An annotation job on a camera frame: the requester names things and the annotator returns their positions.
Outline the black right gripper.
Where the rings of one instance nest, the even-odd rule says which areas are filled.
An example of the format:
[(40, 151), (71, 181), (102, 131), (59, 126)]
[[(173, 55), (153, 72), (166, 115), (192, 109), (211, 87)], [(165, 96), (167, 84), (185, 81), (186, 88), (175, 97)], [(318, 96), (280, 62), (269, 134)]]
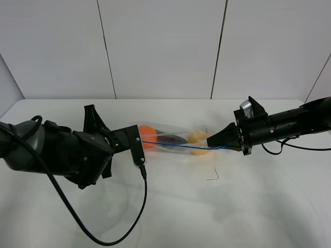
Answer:
[(207, 138), (209, 148), (224, 147), (229, 150), (243, 151), (245, 156), (251, 154), (253, 125), (264, 121), (268, 113), (253, 97), (249, 96), (248, 100), (252, 103), (254, 117), (247, 118), (243, 110), (235, 110), (236, 124), (232, 122), (220, 132)]

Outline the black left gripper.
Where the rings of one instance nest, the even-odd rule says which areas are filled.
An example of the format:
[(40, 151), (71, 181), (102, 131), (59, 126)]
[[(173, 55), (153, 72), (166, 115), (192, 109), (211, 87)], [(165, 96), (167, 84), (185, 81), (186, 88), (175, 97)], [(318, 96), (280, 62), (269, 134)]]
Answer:
[(80, 145), (79, 167), (73, 176), (67, 179), (84, 189), (95, 185), (97, 180), (112, 176), (111, 166), (114, 155), (114, 140), (110, 137), (111, 130), (106, 126), (96, 111), (95, 106), (84, 107), (83, 131), (74, 131)]

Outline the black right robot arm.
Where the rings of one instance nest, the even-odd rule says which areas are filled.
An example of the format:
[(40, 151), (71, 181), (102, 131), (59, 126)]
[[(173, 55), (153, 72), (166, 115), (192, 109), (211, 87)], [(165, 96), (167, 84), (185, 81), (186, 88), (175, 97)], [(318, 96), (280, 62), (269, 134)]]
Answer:
[(292, 110), (269, 115), (251, 96), (234, 111), (236, 122), (207, 138), (209, 148), (225, 148), (251, 154), (252, 147), (299, 136), (330, 131), (330, 97)]

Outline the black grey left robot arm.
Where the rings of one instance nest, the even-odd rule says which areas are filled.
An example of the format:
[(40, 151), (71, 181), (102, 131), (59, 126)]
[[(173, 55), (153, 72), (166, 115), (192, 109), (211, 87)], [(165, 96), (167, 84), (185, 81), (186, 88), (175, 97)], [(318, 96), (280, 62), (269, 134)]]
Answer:
[(114, 143), (94, 105), (84, 108), (83, 131), (73, 131), (41, 116), (17, 125), (1, 123), (1, 158), (15, 171), (65, 177), (84, 189), (112, 176)]

